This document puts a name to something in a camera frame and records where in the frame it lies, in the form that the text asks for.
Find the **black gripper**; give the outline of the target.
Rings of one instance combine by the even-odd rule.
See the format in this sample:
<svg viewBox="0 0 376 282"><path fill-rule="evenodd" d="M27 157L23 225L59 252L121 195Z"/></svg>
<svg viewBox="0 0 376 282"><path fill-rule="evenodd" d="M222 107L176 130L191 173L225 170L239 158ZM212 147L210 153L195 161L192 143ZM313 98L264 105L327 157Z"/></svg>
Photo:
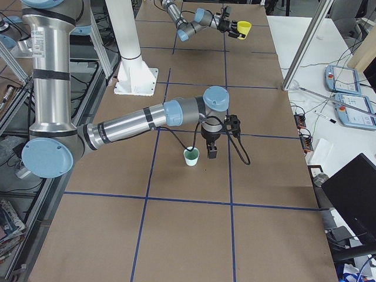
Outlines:
<svg viewBox="0 0 376 282"><path fill-rule="evenodd" d="M215 146L215 142L220 137L221 132L209 132L206 129L202 129L201 135L206 141L207 157L209 159L215 159L217 157L217 147Z"/></svg>
<svg viewBox="0 0 376 282"><path fill-rule="evenodd" d="M232 31L231 27L238 27L237 21L228 21L226 18L220 18L217 24L217 29L222 32L228 32L228 36L231 38L245 38L245 34L238 31Z"/></svg>

